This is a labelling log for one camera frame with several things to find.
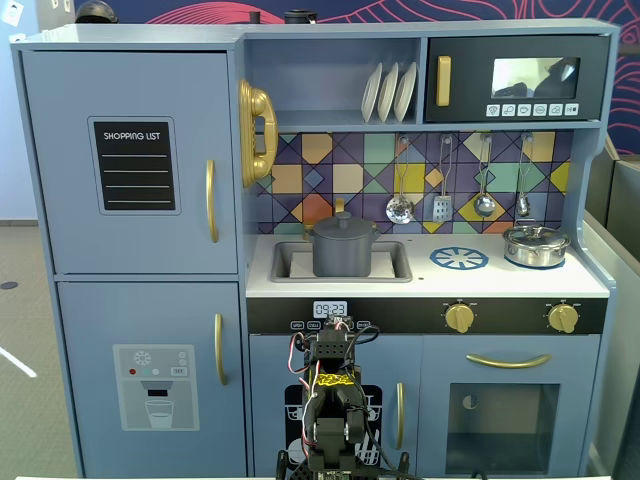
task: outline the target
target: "blue cabinet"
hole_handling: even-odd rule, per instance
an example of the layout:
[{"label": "blue cabinet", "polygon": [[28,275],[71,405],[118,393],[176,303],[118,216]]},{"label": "blue cabinet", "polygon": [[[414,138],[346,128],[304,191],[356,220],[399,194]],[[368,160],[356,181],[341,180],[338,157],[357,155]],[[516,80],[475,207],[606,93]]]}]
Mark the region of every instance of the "blue cabinet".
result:
[{"label": "blue cabinet", "polygon": [[[254,462],[258,477],[273,475],[279,450],[288,449],[294,460],[292,466],[304,458],[300,449],[302,387],[287,370],[289,339],[280,335],[255,335],[250,339]],[[298,362],[293,366],[300,368],[302,354],[295,355]],[[371,407],[372,433],[396,465],[401,453],[409,452],[412,472],[418,446],[421,356],[422,339],[417,335],[382,335],[356,349],[356,363],[362,366],[362,384]],[[358,445],[356,451],[364,463],[381,460],[371,441]]]},{"label": "blue cabinet", "polygon": [[237,284],[58,291],[87,477],[246,476]]},{"label": "blue cabinet", "polygon": [[425,336],[418,476],[578,475],[599,342]]},{"label": "blue cabinet", "polygon": [[55,272],[237,273],[227,56],[23,59]]}]

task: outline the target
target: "microwave window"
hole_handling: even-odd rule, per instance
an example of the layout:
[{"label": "microwave window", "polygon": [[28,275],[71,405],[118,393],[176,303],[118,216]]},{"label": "microwave window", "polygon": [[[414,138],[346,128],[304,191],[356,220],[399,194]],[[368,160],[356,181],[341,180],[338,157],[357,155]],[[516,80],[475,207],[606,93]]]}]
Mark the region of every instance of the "microwave window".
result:
[{"label": "microwave window", "polygon": [[574,57],[496,58],[491,98],[575,98],[578,64]]}]

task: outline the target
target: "digital clock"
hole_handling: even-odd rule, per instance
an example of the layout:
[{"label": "digital clock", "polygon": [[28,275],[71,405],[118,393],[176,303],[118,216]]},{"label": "digital clock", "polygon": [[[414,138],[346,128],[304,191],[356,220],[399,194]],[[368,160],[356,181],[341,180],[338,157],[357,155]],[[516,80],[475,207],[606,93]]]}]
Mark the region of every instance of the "digital clock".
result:
[{"label": "digital clock", "polygon": [[347,302],[325,300],[313,302],[313,318],[327,318],[327,315],[346,315]]}]

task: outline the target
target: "oven window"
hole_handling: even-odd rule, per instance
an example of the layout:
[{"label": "oven window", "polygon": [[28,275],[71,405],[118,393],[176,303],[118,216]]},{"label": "oven window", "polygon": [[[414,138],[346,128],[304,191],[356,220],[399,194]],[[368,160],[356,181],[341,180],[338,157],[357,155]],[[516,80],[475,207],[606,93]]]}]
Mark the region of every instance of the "oven window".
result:
[{"label": "oven window", "polygon": [[579,60],[575,57],[496,58],[492,98],[575,98]]},{"label": "oven window", "polygon": [[560,385],[451,385],[447,474],[546,475]]}]

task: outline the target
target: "stainless steel pot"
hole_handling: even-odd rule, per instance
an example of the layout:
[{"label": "stainless steel pot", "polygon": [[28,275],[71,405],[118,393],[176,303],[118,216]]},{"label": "stainless steel pot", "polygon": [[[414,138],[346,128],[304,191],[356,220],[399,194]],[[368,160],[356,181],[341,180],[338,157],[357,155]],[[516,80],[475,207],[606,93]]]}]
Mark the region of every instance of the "stainless steel pot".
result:
[{"label": "stainless steel pot", "polygon": [[521,225],[507,229],[504,256],[507,260],[531,268],[551,268],[564,261],[571,239],[553,228]]},{"label": "stainless steel pot", "polygon": [[373,222],[336,213],[313,226],[313,274],[316,277],[368,277],[371,245],[380,236]]}]

